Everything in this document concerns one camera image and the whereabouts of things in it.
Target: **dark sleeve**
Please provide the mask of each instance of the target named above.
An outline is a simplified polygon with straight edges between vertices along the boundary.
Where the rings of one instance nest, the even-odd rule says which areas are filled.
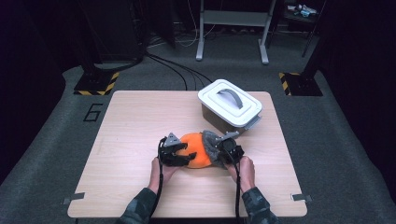
[[[253,188],[242,194],[250,224],[280,223],[277,216],[271,212],[270,204],[258,188]]]
[[[157,195],[148,188],[143,188],[125,209],[116,224],[147,224]]]

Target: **hand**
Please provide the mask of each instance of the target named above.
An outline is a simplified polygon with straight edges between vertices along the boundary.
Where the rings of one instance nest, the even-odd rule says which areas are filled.
[[[179,169],[179,166],[163,166],[163,184],[165,185],[172,175]],[[148,189],[151,189],[155,194],[158,192],[160,186],[160,164],[158,158],[154,158],[151,162],[151,175],[149,178]]]
[[[239,175],[241,177],[241,191],[245,193],[246,191],[256,187],[254,184],[254,164],[253,160],[249,157],[242,157],[241,161],[236,164],[239,168]],[[227,170],[230,173],[233,181],[236,183],[236,171],[235,167],[232,164],[226,164]]]

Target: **container lid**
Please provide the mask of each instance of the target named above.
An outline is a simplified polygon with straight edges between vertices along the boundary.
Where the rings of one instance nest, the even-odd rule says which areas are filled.
[[[244,127],[262,111],[262,103],[233,83],[218,79],[198,92],[202,104],[234,127]]]

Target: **yellow and black hazard tape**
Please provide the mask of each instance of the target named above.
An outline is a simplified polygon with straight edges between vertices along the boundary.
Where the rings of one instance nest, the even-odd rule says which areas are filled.
[[[280,81],[282,82],[283,91],[286,95],[291,95],[290,86],[288,81],[286,80],[286,74],[299,76],[299,73],[279,73]]]
[[[113,90],[114,85],[116,84],[117,77],[119,77],[120,73],[115,73],[113,77],[110,79],[110,82],[107,85],[105,91],[74,91],[76,95],[109,95],[111,90]]]

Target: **wooden table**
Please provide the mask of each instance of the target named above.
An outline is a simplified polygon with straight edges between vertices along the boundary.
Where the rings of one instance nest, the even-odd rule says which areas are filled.
[[[70,217],[120,217],[132,198],[149,183],[151,161],[161,138],[170,132],[210,130],[202,116],[197,91],[116,91],[79,180]],[[279,217],[307,212],[290,154],[269,93],[250,94],[262,102],[262,120],[236,139],[253,159],[256,185]],[[163,187],[154,217],[234,217],[236,185],[226,170],[182,168]],[[241,200],[240,215],[246,217]]]

